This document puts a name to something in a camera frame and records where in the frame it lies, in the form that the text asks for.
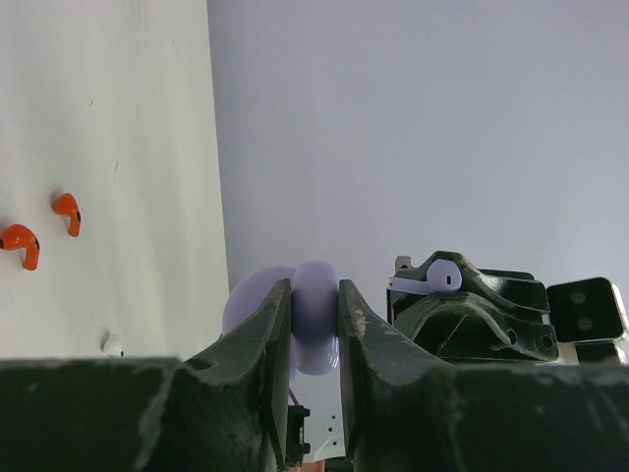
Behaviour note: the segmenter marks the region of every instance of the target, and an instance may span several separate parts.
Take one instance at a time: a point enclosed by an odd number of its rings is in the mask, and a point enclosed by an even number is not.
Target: earbud
[[[26,249],[27,256],[24,260],[26,270],[35,270],[39,261],[39,241],[28,228],[21,224],[9,226],[0,235],[0,249],[5,251],[15,251]]]
[[[115,334],[109,334],[102,345],[103,354],[109,357],[125,357],[125,351],[122,347],[122,341]]]
[[[68,234],[73,238],[79,236],[81,232],[81,212],[79,211],[79,205],[77,200],[72,194],[63,194],[55,202],[54,211],[61,216],[70,217],[70,228],[68,228]]]
[[[456,292],[463,285],[463,274],[452,261],[437,259],[426,272],[432,292]]]

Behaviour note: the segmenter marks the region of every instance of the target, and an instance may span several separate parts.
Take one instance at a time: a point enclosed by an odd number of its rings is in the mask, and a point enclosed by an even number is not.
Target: white surface
[[[187,357],[227,296],[202,0],[0,2],[0,222],[41,243],[0,253],[0,356]],[[68,236],[51,195],[83,215]]]
[[[629,290],[629,2],[208,5],[232,284],[329,261],[383,315],[444,249]],[[307,440],[338,391],[297,380]]]

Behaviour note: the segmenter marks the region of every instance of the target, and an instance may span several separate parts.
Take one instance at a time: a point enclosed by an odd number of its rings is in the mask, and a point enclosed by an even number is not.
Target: purple earbud
[[[328,263],[305,263],[295,272],[292,329],[304,374],[322,376],[338,366],[338,283],[338,272]]]
[[[305,263],[297,269],[267,267],[242,280],[229,295],[223,311],[223,334],[227,334],[262,303],[277,280],[291,280],[290,379],[297,371],[322,376],[338,366],[336,335],[338,282],[336,269],[327,263]]]

